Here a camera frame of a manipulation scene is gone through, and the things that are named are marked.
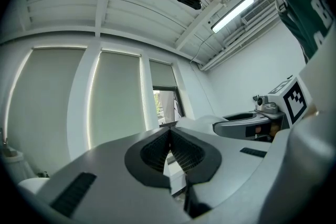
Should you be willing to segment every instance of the roller blind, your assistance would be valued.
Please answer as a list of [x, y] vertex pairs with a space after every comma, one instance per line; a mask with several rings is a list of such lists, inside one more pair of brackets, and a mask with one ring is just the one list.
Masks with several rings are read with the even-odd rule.
[[154, 86], [177, 86], [172, 66], [155, 61], [150, 61], [149, 63]]
[[35, 172], [53, 174], [70, 162], [67, 110], [84, 50], [39, 49], [16, 83], [8, 115], [8, 142]]
[[102, 52], [90, 103], [92, 146], [145, 131], [140, 58]]

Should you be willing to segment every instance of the ceiling light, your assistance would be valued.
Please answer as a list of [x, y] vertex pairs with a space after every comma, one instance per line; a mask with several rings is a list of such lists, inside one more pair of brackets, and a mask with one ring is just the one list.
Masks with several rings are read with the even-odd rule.
[[235, 17], [237, 17], [242, 11], [244, 11], [248, 6], [250, 6], [254, 0], [242, 0], [233, 9], [231, 9], [227, 14], [225, 14], [221, 19], [219, 19], [212, 27], [212, 31], [218, 33], [224, 26], [231, 22]]

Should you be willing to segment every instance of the air vent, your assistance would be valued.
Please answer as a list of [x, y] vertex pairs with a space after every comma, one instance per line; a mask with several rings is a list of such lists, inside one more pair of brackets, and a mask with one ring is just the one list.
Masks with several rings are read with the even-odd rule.
[[258, 16], [260, 16], [264, 11], [266, 11], [270, 7], [270, 5], [272, 5], [274, 2], [275, 0], [264, 0], [263, 2], [261, 2], [253, 10], [251, 10], [251, 12], [249, 12], [242, 18], [243, 23], [248, 25]]

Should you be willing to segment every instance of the open window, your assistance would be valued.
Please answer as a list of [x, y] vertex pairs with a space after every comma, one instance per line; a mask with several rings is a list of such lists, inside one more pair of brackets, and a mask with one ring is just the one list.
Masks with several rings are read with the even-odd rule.
[[172, 66], [151, 60], [150, 67], [159, 126], [174, 126], [184, 111]]

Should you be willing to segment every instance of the white cube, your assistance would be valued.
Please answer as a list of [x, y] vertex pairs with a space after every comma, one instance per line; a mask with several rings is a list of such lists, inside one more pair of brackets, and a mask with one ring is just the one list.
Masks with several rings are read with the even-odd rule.
[[289, 126], [299, 122], [307, 111], [307, 99], [297, 78], [285, 80], [268, 94], [268, 102], [274, 102], [287, 116]]

